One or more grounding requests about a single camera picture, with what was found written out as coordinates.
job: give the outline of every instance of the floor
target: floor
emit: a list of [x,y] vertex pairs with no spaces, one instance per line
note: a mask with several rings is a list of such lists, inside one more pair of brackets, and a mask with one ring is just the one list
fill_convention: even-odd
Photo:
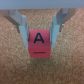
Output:
[[[49,29],[59,9],[19,11],[30,29]],[[51,57],[37,59],[0,12],[0,84],[84,84],[84,9],[65,23]]]

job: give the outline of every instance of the pink block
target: pink block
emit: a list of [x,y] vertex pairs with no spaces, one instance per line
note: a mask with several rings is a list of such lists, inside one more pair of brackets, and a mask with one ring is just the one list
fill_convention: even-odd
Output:
[[51,52],[50,31],[30,30],[28,50],[31,58],[48,58]]

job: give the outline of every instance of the brown carpet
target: brown carpet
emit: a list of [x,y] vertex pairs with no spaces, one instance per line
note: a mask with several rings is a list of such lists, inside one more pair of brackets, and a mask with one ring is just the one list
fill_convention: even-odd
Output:
[[[19,10],[30,29],[49,29],[59,9]],[[21,35],[0,12],[0,84],[84,84],[84,9],[65,23],[50,58],[31,59]]]

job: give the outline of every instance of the brown surface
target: brown surface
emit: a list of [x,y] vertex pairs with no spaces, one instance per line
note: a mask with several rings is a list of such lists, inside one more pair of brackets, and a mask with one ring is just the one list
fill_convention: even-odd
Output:
[[[58,10],[20,10],[30,29],[49,29]],[[0,13],[0,84],[84,84],[84,9],[65,23],[50,58],[31,59]]]

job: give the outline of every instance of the red block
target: red block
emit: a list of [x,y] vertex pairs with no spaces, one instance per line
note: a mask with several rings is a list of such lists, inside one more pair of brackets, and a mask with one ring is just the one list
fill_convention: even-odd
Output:
[[50,57],[50,30],[30,30],[28,50],[31,58]]

